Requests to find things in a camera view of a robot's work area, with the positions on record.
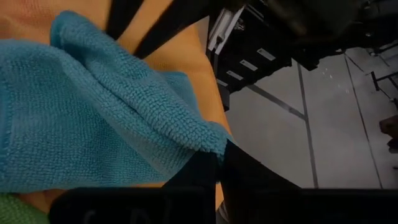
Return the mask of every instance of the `towel fold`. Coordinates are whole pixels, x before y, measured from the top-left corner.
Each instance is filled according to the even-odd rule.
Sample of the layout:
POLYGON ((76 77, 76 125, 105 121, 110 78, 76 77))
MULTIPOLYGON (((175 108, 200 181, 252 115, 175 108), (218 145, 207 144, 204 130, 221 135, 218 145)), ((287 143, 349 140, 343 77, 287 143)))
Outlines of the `towel fold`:
POLYGON ((0 40, 0 192, 167 181, 195 151, 222 157, 228 135, 183 73, 153 71, 74 12, 50 40, 0 40))

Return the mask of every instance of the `gray floor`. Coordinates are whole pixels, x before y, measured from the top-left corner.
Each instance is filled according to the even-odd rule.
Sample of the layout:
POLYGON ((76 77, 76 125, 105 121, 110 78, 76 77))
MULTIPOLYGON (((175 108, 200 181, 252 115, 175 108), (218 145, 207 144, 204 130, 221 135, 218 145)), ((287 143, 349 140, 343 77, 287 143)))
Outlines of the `gray floor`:
MULTIPOLYGON (((227 117, 235 140, 254 158, 301 187, 397 188, 389 136, 378 122, 397 114, 367 73, 398 70, 397 50, 364 49, 324 58, 311 72, 283 68, 231 95, 227 117)), ((391 96, 398 91, 380 83, 391 96)))

